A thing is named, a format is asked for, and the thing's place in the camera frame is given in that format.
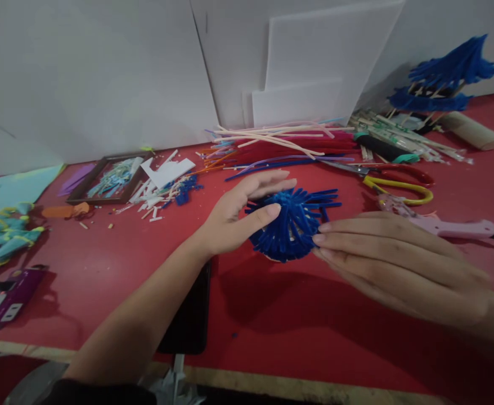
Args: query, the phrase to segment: paper roll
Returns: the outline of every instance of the paper roll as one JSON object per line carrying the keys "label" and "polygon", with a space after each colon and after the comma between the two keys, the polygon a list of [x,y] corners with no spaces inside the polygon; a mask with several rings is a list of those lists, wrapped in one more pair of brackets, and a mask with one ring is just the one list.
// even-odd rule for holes
{"label": "paper roll", "polygon": [[440,123],[445,129],[480,150],[494,149],[494,131],[460,112],[453,111],[443,116]]}

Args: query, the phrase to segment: yellow scissor handle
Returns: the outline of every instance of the yellow scissor handle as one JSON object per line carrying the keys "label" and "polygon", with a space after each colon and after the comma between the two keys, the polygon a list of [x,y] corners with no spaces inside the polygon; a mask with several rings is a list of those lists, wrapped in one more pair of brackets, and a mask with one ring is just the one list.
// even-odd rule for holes
{"label": "yellow scissor handle", "polygon": [[433,193],[431,192],[431,190],[422,186],[417,186],[415,184],[396,182],[392,180],[385,180],[371,176],[365,176],[365,178],[363,179],[363,183],[369,188],[377,188],[381,192],[387,194],[390,193],[388,193],[386,190],[380,187],[379,184],[385,186],[391,186],[391,187],[408,188],[409,190],[417,191],[418,193],[423,194],[423,198],[421,200],[409,200],[409,199],[404,200],[403,203],[405,203],[406,205],[427,204],[433,199]]}

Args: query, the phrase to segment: red table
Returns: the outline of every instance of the red table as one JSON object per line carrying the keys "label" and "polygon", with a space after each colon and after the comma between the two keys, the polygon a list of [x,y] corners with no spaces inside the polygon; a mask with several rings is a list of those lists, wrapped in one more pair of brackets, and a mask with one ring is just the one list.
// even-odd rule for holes
{"label": "red table", "polygon": [[[494,130],[494,97],[474,99],[466,112]],[[435,141],[466,147],[455,136],[431,134]],[[181,157],[200,164],[187,147]],[[441,219],[494,222],[494,151],[470,151],[474,165],[421,163],[435,178],[434,200],[419,207]],[[49,186],[38,205],[60,205],[56,194],[77,169],[69,166]],[[314,192],[339,189],[340,208],[330,219],[375,210],[374,194],[357,177],[313,164],[289,169],[298,186]],[[220,196],[237,184],[224,182],[233,171],[199,178],[184,206],[172,204],[154,223],[131,208],[110,214],[96,210],[85,221],[49,221],[51,231],[24,264],[48,264],[46,276],[20,318],[0,331],[0,341],[79,349],[101,321],[200,226]],[[459,245],[468,259],[486,270],[494,288],[494,241]],[[192,366],[297,379],[447,395],[451,399],[494,398],[494,367],[442,327],[392,312],[362,296],[310,255],[278,264],[252,250],[249,242],[220,256],[212,274],[208,345]]]}

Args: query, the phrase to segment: dark sleeve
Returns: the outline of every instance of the dark sleeve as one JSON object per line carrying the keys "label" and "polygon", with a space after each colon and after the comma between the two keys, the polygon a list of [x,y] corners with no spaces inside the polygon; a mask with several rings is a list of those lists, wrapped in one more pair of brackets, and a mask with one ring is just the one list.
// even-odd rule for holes
{"label": "dark sleeve", "polygon": [[156,405],[155,394],[135,384],[94,386],[59,380],[41,405]]}

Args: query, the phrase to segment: scissors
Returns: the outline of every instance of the scissors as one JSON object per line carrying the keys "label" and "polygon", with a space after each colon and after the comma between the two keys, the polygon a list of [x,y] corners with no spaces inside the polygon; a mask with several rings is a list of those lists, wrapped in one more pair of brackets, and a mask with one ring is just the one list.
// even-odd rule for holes
{"label": "scissors", "polygon": [[[337,163],[337,162],[333,162],[333,161],[326,161],[326,160],[322,160],[321,162],[325,163],[327,165],[330,165],[334,168],[338,168],[341,170],[346,170],[347,172],[358,174],[361,178],[363,178],[363,183],[367,187],[375,190],[377,193],[391,194],[379,186],[379,185],[384,185],[384,186],[406,188],[408,190],[413,190],[413,191],[416,191],[416,192],[423,195],[423,198],[420,200],[405,199],[403,202],[406,205],[427,204],[428,202],[430,202],[433,199],[433,193],[431,192],[431,190],[428,190],[427,187],[431,187],[434,184],[434,180],[432,179],[432,177],[430,177],[426,173],[424,173],[424,172],[422,172],[416,168],[412,168],[409,166],[402,167],[403,165],[397,165],[397,164],[378,165],[375,168],[375,167],[367,167],[367,165],[365,165],[365,166],[351,166],[351,165],[346,165],[346,164]],[[375,172],[378,172],[378,173],[380,173],[383,176],[386,176],[388,178],[399,179],[399,180],[402,179],[398,175],[395,175],[393,173],[389,173],[390,170],[401,171],[401,172],[408,171],[412,176],[416,177],[416,179],[418,181],[414,182],[414,184],[411,184],[411,183],[405,183],[402,181],[386,180],[383,178],[372,177],[369,175],[370,171],[375,171]]]}

